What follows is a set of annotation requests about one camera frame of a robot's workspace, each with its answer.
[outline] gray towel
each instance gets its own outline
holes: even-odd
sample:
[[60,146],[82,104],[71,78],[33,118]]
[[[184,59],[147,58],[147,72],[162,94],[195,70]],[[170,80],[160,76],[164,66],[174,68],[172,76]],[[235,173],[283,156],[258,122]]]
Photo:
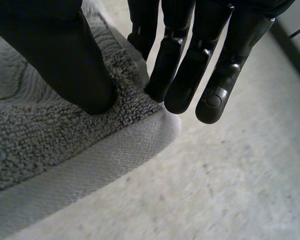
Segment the gray towel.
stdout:
[[110,29],[97,8],[89,1],[82,5],[119,94],[106,114],[86,114],[61,99],[14,49],[0,52],[0,190],[49,170],[161,109],[143,92],[149,80],[145,62]]

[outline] floor surface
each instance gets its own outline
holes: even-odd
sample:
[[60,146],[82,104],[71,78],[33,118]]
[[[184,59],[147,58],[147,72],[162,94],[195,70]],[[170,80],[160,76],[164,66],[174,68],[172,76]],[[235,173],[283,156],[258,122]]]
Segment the floor surface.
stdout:
[[[132,26],[127,1],[105,5],[127,36]],[[149,72],[163,36],[162,19],[160,12]],[[180,115],[183,129],[173,144],[10,239],[300,240],[300,77],[265,35],[222,118],[205,125],[195,107],[221,47]]]

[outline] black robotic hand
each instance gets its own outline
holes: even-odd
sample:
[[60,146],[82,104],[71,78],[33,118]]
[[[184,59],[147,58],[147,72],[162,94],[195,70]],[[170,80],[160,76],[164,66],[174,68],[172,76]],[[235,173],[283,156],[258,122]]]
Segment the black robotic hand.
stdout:
[[[221,117],[253,46],[275,18],[251,7],[233,7],[225,0],[161,2],[165,32],[146,92],[175,114],[189,107],[231,16],[222,52],[195,111],[201,122],[213,124]],[[128,4],[133,23],[128,40],[147,60],[156,38],[159,0],[128,0]],[[192,39],[177,71],[193,10]]]

